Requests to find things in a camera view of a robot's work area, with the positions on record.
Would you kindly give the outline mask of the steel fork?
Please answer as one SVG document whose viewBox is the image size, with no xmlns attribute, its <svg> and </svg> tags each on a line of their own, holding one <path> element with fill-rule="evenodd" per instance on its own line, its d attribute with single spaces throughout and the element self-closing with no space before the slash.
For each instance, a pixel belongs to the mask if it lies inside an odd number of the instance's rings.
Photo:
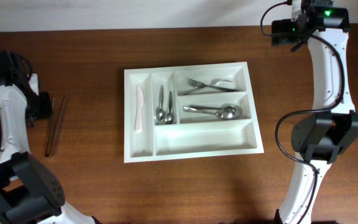
<svg viewBox="0 0 358 224">
<path fill-rule="evenodd" d="M 207 85 L 203 82 L 199 82 L 196 81 L 194 79 L 187 79 L 187 84 L 189 84 L 190 86 L 196 88 L 196 89 L 202 89 L 202 88 L 212 88 L 212 89 L 216 89 L 216 90 L 221 90 L 221 91 L 225 91 L 225 92 L 236 92 L 238 90 L 236 89 L 231 89 L 231 88 L 224 88 L 224 87 L 219 87 L 219 86 L 214 86 L 214 85 Z"/>
<path fill-rule="evenodd" d="M 232 83 L 233 80 L 230 79 L 214 79 L 211 81 L 211 83 L 209 85 L 204 84 L 203 82 L 200 81 L 196 81 L 194 79 L 187 79 L 187 84 L 191 85 L 193 87 L 192 90 L 187 91 L 186 93 L 184 93 L 183 95 L 189 95 L 190 93 L 193 93 L 195 91 L 198 91 L 204 87 L 208 87 L 208 86 L 217 86 L 218 84 L 222 83 L 222 82 L 229 82 Z"/>
</svg>

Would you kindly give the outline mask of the large steel spoon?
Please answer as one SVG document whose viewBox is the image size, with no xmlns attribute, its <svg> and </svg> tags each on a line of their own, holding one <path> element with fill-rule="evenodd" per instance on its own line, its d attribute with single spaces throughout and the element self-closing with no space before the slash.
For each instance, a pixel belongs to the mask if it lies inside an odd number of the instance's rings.
<svg viewBox="0 0 358 224">
<path fill-rule="evenodd" d="M 191 108 L 199 110 L 225 110 L 232 112 L 242 112 L 242 109 L 236 105 L 222 106 L 222 107 L 212 107 L 212 106 L 199 106 L 199 105 L 190 105 Z"/>
<path fill-rule="evenodd" d="M 187 113 L 199 113 L 199 114 L 209 114 L 217 117 L 220 120 L 234 120 L 240 117 L 240 114 L 236 111 L 233 111 L 231 108 L 228 109 L 220 109 L 215 112 L 210 112 L 202 109 L 196 109 L 189 106 L 183 106 L 183 111 Z"/>
</svg>

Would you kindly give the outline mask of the white plastic knife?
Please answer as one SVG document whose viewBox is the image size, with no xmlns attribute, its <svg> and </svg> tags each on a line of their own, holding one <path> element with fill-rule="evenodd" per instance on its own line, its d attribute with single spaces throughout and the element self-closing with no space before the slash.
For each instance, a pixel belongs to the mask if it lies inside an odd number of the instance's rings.
<svg viewBox="0 0 358 224">
<path fill-rule="evenodd" d="M 142 106 L 144 105 L 144 94 L 141 89 L 141 86 L 136 86 L 136 94 L 137 94 L 137 107 L 136 107 L 136 115 L 135 115 L 135 132 L 142 131 Z"/>
</svg>

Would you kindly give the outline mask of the small steel teaspoon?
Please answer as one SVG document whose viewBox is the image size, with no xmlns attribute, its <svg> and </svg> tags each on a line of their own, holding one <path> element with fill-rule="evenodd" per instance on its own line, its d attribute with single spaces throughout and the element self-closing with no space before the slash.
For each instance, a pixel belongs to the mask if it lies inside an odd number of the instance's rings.
<svg viewBox="0 0 358 224">
<path fill-rule="evenodd" d="M 160 86 L 160 91 L 158 94 L 158 106 L 156 108 L 156 119 L 157 121 L 163 120 L 165 116 L 165 111 L 163 109 L 163 96 L 164 96 L 164 90 L 163 85 Z"/>
</svg>

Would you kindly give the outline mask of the steel teaspoon wide handle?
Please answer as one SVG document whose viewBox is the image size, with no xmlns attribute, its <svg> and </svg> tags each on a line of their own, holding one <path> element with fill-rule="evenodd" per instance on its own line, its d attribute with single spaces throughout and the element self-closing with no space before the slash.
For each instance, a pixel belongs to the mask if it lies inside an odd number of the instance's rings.
<svg viewBox="0 0 358 224">
<path fill-rule="evenodd" d="M 168 99 L 168 113 L 165 115 L 165 124 L 172 124 L 174 120 L 174 115 L 172 113 L 173 109 L 173 94 L 172 92 L 169 93 L 169 99 Z"/>
</svg>

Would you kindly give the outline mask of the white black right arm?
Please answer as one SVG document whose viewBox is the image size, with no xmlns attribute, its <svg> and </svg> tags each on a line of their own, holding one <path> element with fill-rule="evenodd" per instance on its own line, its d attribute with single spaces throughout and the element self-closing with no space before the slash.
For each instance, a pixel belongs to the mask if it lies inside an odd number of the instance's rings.
<svg viewBox="0 0 358 224">
<path fill-rule="evenodd" d="M 293 1 L 291 18 L 272 22 L 272 45 L 307 45 L 313 64 L 313 106 L 286 114 L 304 115 L 291 133 L 295 163 L 287 196 L 276 210 L 274 223 L 311 223 L 319 187 L 327 171 L 358 137 L 358 114 L 347 77 L 350 22 L 346 8 L 332 1 Z"/>
</svg>

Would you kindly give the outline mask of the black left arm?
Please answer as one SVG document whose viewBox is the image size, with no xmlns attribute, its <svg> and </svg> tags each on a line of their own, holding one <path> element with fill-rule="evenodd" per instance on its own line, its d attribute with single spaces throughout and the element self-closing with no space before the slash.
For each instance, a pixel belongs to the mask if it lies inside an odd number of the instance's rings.
<svg viewBox="0 0 358 224">
<path fill-rule="evenodd" d="M 1 223 L 99 222 L 66 201 L 59 180 L 30 152 L 27 128 L 52 115 L 53 102 L 39 90 L 31 63 L 16 52 L 0 52 Z"/>
</svg>

